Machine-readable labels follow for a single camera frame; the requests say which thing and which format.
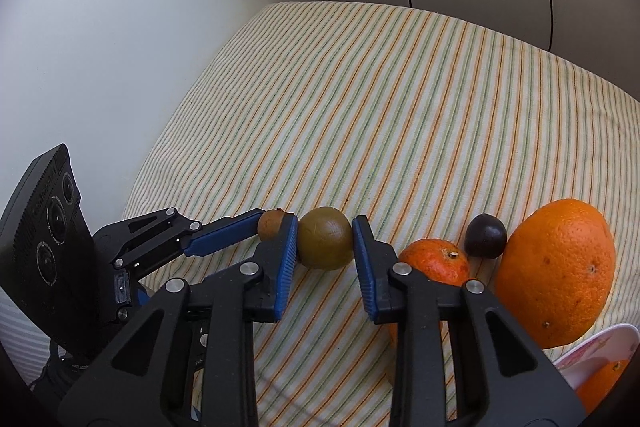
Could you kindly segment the medium mandarin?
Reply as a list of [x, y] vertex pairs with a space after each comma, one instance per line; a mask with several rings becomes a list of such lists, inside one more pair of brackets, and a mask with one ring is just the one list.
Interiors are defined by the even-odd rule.
[[401, 251], [398, 260], [438, 283], [460, 287], [470, 278], [468, 256], [445, 239], [418, 239]]

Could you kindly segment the dark plum near orange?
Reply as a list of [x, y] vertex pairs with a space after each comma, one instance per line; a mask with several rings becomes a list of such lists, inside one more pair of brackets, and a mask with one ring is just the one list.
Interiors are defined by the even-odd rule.
[[495, 216], [481, 213], [466, 227], [464, 251], [472, 257], [496, 259], [506, 249], [506, 226]]

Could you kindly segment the large orange on cloth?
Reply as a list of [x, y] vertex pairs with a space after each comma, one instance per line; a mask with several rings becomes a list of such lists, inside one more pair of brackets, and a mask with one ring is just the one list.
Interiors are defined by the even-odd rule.
[[541, 349], [574, 343], [602, 312], [614, 280], [613, 236], [578, 199], [540, 207], [506, 243], [495, 294]]

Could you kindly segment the small brown kiwi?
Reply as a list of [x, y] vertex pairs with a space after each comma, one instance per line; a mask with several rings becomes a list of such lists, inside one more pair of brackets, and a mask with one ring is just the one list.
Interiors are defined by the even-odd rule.
[[257, 235], [262, 242], [275, 239], [282, 230], [288, 231], [291, 213], [281, 208], [265, 211], [257, 222]]

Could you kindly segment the large green-brown kiwi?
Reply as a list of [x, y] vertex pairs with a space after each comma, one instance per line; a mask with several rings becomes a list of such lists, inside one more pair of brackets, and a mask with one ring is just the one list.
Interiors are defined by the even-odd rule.
[[354, 259], [352, 226], [340, 210], [314, 208], [298, 222], [297, 252], [309, 269], [342, 269]]

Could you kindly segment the small orange kumquat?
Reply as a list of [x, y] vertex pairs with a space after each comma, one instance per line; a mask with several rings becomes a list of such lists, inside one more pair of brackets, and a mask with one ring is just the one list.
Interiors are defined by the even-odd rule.
[[388, 324], [387, 325], [387, 330], [388, 330], [388, 333], [390, 334], [390, 342], [392, 343], [392, 345], [394, 347], [396, 347], [397, 346], [397, 341], [398, 341], [397, 324], [396, 323]]

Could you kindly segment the striped tablecloth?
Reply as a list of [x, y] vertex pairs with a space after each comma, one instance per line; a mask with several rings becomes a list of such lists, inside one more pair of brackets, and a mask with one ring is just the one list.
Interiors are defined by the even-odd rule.
[[639, 320], [639, 104], [588, 70], [432, 12], [268, 6], [218, 52], [146, 158], [126, 217], [209, 222], [331, 206], [378, 239], [460, 243], [547, 202], [596, 207], [615, 281], [596, 329]]

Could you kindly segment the floral white plate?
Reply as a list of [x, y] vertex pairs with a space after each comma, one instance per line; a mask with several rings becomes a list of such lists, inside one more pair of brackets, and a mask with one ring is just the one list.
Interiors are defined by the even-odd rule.
[[611, 362], [630, 360], [639, 346], [639, 329], [629, 323], [608, 326], [561, 355], [555, 368], [574, 390]]

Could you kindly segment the large orange on plate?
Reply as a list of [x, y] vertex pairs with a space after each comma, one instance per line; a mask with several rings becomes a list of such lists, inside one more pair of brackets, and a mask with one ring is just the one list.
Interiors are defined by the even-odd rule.
[[591, 414], [608, 395], [628, 364], [628, 360], [618, 360], [605, 364], [576, 389], [576, 395], [587, 414]]

